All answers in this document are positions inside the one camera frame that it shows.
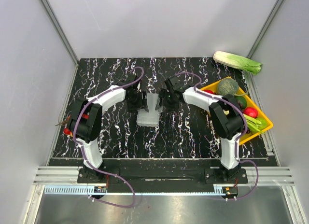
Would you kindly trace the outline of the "grey plastic tool case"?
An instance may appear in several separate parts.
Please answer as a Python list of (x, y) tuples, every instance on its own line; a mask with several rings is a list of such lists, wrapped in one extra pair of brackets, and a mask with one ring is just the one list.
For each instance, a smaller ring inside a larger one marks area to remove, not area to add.
[(158, 94), (147, 93), (147, 103), (148, 103), (148, 112), (144, 109), (138, 110), (137, 115), (137, 125), (142, 127), (158, 127), (160, 114), (162, 112), (162, 108), (160, 110), (155, 110), (157, 104)]

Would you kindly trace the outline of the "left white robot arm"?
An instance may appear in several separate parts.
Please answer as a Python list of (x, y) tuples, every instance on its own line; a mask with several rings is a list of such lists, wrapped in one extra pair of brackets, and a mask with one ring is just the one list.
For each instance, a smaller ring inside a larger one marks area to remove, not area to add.
[(129, 112), (137, 112), (146, 105), (146, 93), (140, 90), (141, 77), (130, 74), (127, 79), (110, 86), (104, 92), (88, 99), (76, 100), (70, 114), (67, 128), (73, 140), (81, 147), (84, 158), (84, 169), (88, 178), (99, 183), (105, 172), (103, 160), (98, 149), (98, 138), (101, 132), (102, 114), (120, 102), (126, 102)]

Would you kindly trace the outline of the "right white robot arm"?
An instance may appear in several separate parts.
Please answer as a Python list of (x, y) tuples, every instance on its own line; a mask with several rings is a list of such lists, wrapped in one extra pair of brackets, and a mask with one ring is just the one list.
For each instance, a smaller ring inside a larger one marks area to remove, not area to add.
[(241, 169), (239, 142), (247, 131), (246, 120), (233, 95), (217, 96), (198, 89), (199, 84), (201, 82), (194, 86), (185, 85), (176, 75), (166, 79), (166, 87), (159, 90), (156, 108), (175, 112), (181, 103), (186, 103), (206, 110), (221, 140), (221, 165), (215, 175), (223, 182), (231, 183)]

